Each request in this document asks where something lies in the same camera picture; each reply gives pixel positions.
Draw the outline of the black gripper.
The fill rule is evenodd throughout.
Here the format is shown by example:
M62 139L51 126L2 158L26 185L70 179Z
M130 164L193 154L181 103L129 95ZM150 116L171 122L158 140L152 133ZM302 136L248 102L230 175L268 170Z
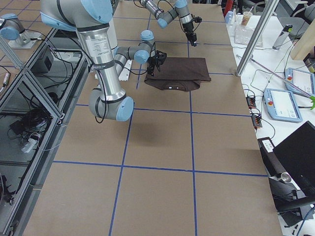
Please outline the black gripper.
M148 63L147 74L154 76L154 69L157 68L159 70L159 68L160 68L159 59L158 58L149 58L147 63Z
M191 43L193 47L197 46L197 36L194 32L194 26L193 23L185 23L183 24L183 30L185 32L185 35L187 37L187 40Z

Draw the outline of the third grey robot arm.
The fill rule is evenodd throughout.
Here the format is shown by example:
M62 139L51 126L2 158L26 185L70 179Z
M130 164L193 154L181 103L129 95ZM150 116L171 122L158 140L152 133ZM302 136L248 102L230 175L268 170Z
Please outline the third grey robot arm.
M40 32L30 32L25 29L17 15L4 14L0 17L0 35L8 40L13 49L31 49L34 44L41 40Z

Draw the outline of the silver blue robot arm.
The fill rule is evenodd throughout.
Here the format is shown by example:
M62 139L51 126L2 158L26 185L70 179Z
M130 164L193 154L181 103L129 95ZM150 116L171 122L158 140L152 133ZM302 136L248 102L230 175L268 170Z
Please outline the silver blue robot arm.
M188 42L193 47L197 46L197 35L195 33L194 23L200 24L202 18L190 13L186 0L177 0L173 5L165 0L164 2L170 5L168 11L159 7L160 0L157 3L153 0L133 0L132 2L137 7L147 9L155 17L158 25L162 29L166 28L173 20L178 18L181 29L185 33Z
M149 62L155 54L155 39L150 30L141 32L141 42L135 47L111 46L116 39L110 29L113 9L109 0L42 0L43 23L60 30L74 31L81 47L94 67L98 86L93 89L90 111L96 118L128 120L133 112L133 99L121 87L119 75L126 62Z

